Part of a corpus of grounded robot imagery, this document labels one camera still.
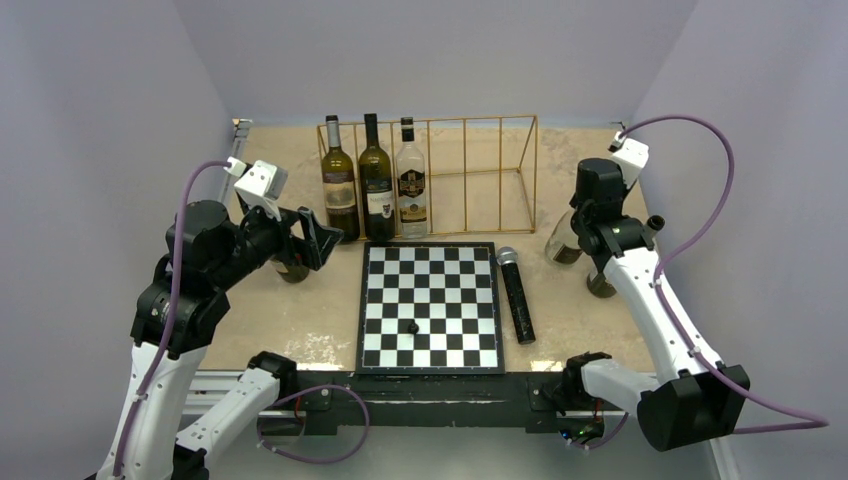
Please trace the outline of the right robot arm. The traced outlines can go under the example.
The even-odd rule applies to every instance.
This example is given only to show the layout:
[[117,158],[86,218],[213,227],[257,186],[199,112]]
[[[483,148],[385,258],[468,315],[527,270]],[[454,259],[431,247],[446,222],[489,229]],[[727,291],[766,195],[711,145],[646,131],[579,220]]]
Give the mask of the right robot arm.
[[576,407],[605,400],[635,417],[657,451],[731,434],[750,380],[728,366],[682,313],[668,312],[675,296],[662,286],[659,255],[648,228],[623,212],[629,193],[622,168],[610,159],[579,162],[570,202],[571,229],[581,253],[625,300],[649,349],[653,375],[632,371],[603,352],[570,358],[561,392]]

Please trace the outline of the green Primitivo wine bottle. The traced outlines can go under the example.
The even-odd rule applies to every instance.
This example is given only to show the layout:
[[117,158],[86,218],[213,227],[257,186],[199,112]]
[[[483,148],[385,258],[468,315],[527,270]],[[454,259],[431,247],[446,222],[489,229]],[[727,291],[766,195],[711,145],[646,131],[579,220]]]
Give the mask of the green Primitivo wine bottle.
[[325,123],[328,150],[321,160],[325,210],[329,225],[341,230],[342,241],[350,243],[360,237],[353,161],[342,148],[338,117],[327,115]]

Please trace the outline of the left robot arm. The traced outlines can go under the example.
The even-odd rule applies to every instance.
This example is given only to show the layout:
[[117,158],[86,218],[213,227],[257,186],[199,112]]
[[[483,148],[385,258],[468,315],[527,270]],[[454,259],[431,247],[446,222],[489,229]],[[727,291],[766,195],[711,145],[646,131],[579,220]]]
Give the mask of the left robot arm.
[[217,201],[185,206],[167,231],[168,253],[137,300],[130,383],[97,477],[205,479],[264,408],[292,405],[296,363],[263,351],[206,413],[181,422],[195,374],[229,311],[229,289],[266,263],[317,271],[342,237],[304,207],[276,216],[255,207],[234,223]]

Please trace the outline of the clear glass bottle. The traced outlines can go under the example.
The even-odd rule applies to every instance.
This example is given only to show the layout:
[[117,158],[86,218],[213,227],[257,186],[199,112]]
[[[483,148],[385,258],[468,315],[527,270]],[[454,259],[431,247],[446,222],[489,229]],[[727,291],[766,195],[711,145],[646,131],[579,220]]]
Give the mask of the clear glass bottle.
[[567,211],[558,221],[545,245],[545,255],[548,260],[572,265],[583,254],[579,245],[579,236],[573,229],[574,209]]

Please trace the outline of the clear square liquor bottle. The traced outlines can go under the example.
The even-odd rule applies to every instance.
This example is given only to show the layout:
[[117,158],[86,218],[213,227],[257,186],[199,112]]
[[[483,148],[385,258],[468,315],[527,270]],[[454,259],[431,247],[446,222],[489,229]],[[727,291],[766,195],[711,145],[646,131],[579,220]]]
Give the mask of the clear square liquor bottle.
[[418,148],[412,117],[400,119],[402,144],[396,154],[398,213],[403,238],[421,238],[427,234],[425,158]]

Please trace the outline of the dark green wine bottle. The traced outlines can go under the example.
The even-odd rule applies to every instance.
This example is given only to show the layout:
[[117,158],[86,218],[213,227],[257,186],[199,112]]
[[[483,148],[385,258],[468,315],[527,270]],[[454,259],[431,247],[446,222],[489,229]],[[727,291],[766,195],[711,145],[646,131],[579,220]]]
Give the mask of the dark green wine bottle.
[[366,237],[388,242],[396,235],[391,160],[381,147],[376,113],[364,115],[366,147],[358,159]]

